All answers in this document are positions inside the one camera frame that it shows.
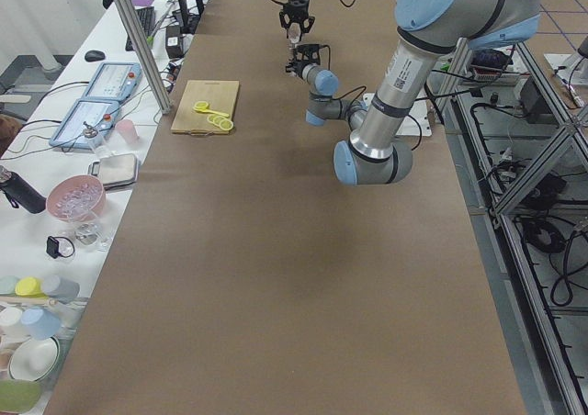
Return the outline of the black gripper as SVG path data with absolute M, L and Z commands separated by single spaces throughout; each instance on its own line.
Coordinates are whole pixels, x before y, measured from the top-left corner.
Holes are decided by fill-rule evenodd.
M 285 66 L 287 73 L 302 73 L 304 68 L 309 65 L 320 65 L 321 57 L 320 50 L 321 44 L 308 43 L 294 47 L 292 49 L 292 60 Z
M 286 31 L 293 23 L 302 26 L 302 33 L 308 34 L 314 24 L 315 17 L 309 15 L 308 1 L 294 1 L 282 5 L 279 12 L 280 26 Z

